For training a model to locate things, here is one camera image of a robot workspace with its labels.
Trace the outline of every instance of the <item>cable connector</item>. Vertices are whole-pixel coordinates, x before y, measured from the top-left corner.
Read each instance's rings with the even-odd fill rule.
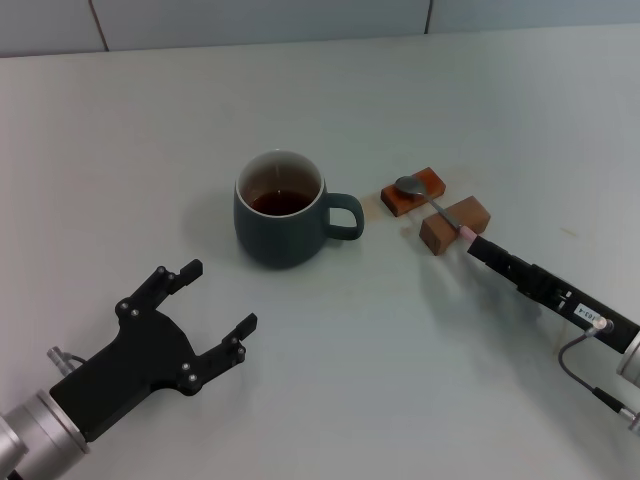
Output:
[[[603,332],[603,333],[612,332],[614,327],[613,322],[604,317],[594,318],[593,321],[591,322],[591,325],[592,327],[588,328],[584,332],[584,336],[587,338],[595,337],[600,332]]]

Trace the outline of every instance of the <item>brown liquid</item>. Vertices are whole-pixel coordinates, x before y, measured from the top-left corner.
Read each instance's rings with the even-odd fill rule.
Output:
[[[251,208],[265,215],[281,217],[299,212],[308,207],[311,202],[313,202],[313,198],[301,193],[279,190],[258,197],[251,204]]]

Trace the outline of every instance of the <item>mug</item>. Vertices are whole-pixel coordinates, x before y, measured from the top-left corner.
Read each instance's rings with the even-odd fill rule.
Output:
[[[329,223],[329,209],[353,213],[355,227]],[[355,197],[327,193],[324,178],[307,157],[286,150],[258,155],[236,182],[233,217],[245,251],[273,268],[288,268],[314,256],[327,238],[356,240],[364,213]]]

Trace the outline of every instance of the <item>stain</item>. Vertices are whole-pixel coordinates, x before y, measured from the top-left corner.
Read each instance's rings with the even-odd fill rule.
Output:
[[[378,194],[372,193],[365,197],[360,198],[360,204],[362,205],[362,211],[364,212],[364,219],[367,223],[375,222],[384,218],[383,203],[378,198]]]
[[[571,235],[572,237],[578,238],[578,234],[576,232],[569,230],[568,228],[560,227],[560,230],[562,230],[567,235]]]

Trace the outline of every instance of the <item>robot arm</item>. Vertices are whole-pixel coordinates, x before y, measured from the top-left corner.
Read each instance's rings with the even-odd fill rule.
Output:
[[[171,388],[186,396],[244,362],[241,341],[255,329],[245,318],[222,342],[196,355],[184,332],[156,309],[202,275],[194,260],[179,274],[158,269],[116,305],[116,338],[79,368],[55,349],[65,378],[0,416],[0,478],[51,480],[88,453],[96,440],[151,393]]]

